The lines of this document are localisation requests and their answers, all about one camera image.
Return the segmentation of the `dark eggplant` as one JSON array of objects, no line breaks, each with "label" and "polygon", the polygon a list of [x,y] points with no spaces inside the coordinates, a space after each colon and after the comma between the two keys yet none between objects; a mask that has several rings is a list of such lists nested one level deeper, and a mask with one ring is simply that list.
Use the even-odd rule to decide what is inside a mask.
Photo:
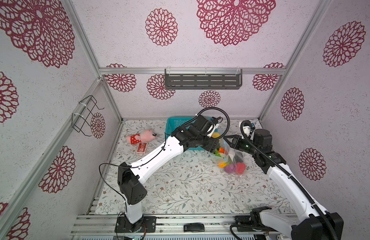
[{"label": "dark eggplant", "polygon": [[236,153],[233,160],[235,161],[236,164],[244,163],[243,154],[242,153]]}]

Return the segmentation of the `clear zip top bag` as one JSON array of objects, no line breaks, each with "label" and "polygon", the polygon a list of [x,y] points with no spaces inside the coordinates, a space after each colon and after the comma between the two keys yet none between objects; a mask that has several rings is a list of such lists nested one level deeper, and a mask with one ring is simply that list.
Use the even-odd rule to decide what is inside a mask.
[{"label": "clear zip top bag", "polygon": [[[225,149],[225,159],[221,159],[221,158],[217,158],[215,155],[214,155],[214,153],[215,152],[218,152],[218,149],[219,148],[224,148]],[[217,162],[218,161],[220,161],[220,160],[226,160],[226,161],[229,161],[229,163],[230,164],[235,164],[236,165],[236,163],[235,163],[235,161],[233,160],[234,159],[234,156],[235,156],[235,154],[236,153],[241,153],[240,151],[237,151],[237,150],[234,150],[234,149],[232,149],[232,148],[230,148],[228,145],[227,145],[227,143],[226,143],[226,141],[224,140],[224,139],[220,139],[220,140],[218,140],[218,146],[217,146],[217,148],[214,150],[214,152],[212,153],[213,154],[213,156],[212,156],[212,159],[213,159],[213,161],[217,164]],[[237,175],[237,176],[240,176],[240,177],[242,177],[243,175],[238,175],[236,172],[235,173],[233,173],[233,174],[230,174],[230,175]]]}]

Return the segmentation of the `yellow green potato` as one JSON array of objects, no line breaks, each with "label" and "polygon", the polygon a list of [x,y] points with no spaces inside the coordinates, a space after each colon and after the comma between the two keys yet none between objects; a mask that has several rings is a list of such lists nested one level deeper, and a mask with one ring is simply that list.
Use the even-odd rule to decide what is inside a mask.
[{"label": "yellow green potato", "polygon": [[215,133],[213,133],[213,134],[211,135],[211,137],[212,137],[213,139],[218,139],[218,138],[220,137],[220,133],[215,132]]}]

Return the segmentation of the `green yellow cucumber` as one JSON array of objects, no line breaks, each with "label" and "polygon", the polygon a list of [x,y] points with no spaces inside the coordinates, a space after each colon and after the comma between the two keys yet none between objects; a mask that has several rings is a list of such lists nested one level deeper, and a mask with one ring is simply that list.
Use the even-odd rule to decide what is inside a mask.
[{"label": "green yellow cucumber", "polygon": [[225,168],[226,166],[230,165],[229,161],[226,160],[220,160],[217,162],[217,166],[219,168]]}]

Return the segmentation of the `purple onion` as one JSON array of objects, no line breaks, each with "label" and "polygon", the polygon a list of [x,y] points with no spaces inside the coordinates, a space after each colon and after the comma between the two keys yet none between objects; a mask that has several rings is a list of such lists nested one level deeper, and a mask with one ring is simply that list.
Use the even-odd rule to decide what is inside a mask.
[{"label": "purple onion", "polygon": [[227,166],[224,168],[224,171],[225,171],[227,174],[233,174],[233,173],[235,173],[235,171],[236,171],[236,165],[235,165],[235,164],[227,165]]}]

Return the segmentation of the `white radish with leaves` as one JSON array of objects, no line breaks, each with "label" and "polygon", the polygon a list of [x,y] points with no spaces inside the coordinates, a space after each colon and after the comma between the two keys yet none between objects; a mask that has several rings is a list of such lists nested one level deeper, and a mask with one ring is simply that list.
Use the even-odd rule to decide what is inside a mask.
[{"label": "white radish with leaves", "polygon": [[215,155],[217,158],[225,159],[225,154],[224,154],[224,153],[215,152],[215,153],[214,153],[214,155]]}]

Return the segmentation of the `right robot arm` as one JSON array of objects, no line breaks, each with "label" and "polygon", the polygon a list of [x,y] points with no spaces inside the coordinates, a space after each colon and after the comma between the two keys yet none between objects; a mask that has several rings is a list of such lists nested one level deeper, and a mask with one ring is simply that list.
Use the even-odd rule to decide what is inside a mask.
[{"label": "right robot arm", "polygon": [[288,199],[295,216],[258,207],[250,212],[250,220],[241,222],[243,228],[272,229],[291,240],[339,240],[344,221],[338,213],[330,213],[315,200],[292,174],[284,158],[273,150],[268,130],[256,129],[253,139],[248,135],[223,138],[227,145],[252,155],[255,163],[273,180]]}]

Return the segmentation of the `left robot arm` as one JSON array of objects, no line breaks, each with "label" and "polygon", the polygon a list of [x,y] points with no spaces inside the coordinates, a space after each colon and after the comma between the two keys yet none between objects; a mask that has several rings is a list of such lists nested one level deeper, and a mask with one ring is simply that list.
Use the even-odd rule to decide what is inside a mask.
[{"label": "left robot arm", "polygon": [[206,118],[198,115],[187,124],[177,127],[163,144],[142,159],[132,163],[122,163],[118,167],[118,185],[125,199],[125,213],[118,217],[116,233],[134,233],[143,225],[142,200],[148,191],[145,182],[159,168],[172,158],[188,149],[201,147],[214,152],[219,144],[211,135],[219,126],[222,118]]}]

